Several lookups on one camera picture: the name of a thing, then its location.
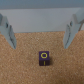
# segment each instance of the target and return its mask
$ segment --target floor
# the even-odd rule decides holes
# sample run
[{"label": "floor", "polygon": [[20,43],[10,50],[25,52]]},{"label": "floor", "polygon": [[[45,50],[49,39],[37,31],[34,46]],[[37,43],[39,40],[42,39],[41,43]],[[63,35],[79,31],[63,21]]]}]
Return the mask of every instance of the floor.
[{"label": "floor", "polygon": [[[68,49],[64,33],[15,33],[16,50],[0,34],[0,84],[84,84],[84,31]],[[39,66],[39,51],[49,51],[50,66]]]}]

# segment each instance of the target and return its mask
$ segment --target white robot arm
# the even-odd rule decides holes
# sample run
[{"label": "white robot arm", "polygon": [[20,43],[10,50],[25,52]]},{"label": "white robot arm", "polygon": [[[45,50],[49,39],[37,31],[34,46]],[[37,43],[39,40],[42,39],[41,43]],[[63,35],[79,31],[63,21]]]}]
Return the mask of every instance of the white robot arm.
[{"label": "white robot arm", "polygon": [[70,23],[66,26],[63,38],[64,48],[67,49],[75,37],[75,34],[81,30],[84,23],[84,8],[81,8],[76,14],[73,14]]},{"label": "white robot arm", "polygon": [[0,14],[0,32],[2,35],[4,35],[5,39],[8,41],[10,46],[13,49],[16,49],[16,38],[14,36],[12,26],[9,25],[7,17],[2,16],[1,14]]}]

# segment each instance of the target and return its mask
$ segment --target speckled brown surface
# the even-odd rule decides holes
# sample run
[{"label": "speckled brown surface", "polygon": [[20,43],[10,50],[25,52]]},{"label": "speckled brown surface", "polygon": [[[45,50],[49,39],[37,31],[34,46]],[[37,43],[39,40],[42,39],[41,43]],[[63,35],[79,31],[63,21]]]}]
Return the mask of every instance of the speckled brown surface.
[{"label": "speckled brown surface", "polygon": [[[0,84],[84,84],[84,31],[68,49],[64,32],[16,33],[13,50],[0,34]],[[39,66],[39,51],[49,51],[50,66]]]}]

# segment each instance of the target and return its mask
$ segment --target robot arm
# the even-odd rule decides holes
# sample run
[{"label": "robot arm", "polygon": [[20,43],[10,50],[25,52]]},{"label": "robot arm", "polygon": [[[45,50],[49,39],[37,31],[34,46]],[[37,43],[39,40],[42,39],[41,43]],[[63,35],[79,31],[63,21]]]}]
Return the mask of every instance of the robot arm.
[{"label": "robot arm", "polygon": [[67,49],[75,37],[75,34],[81,30],[84,23],[84,8],[81,8],[76,14],[73,14],[70,23],[66,26],[63,38],[64,48]]},{"label": "robot arm", "polygon": [[14,36],[12,26],[9,25],[7,17],[2,16],[1,14],[0,14],[0,32],[2,35],[4,35],[5,39],[8,41],[10,46],[13,49],[16,49],[16,38]]}]

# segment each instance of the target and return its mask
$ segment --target brown carpet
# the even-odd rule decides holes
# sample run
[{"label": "brown carpet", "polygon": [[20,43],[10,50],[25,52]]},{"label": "brown carpet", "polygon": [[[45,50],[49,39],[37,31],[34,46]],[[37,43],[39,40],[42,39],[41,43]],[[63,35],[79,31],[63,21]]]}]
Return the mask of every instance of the brown carpet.
[{"label": "brown carpet", "polygon": [[[13,50],[0,34],[0,84],[84,84],[84,31],[68,49],[64,32],[16,33]],[[50,66],[39,66],[39,51],[49,51]]]}]

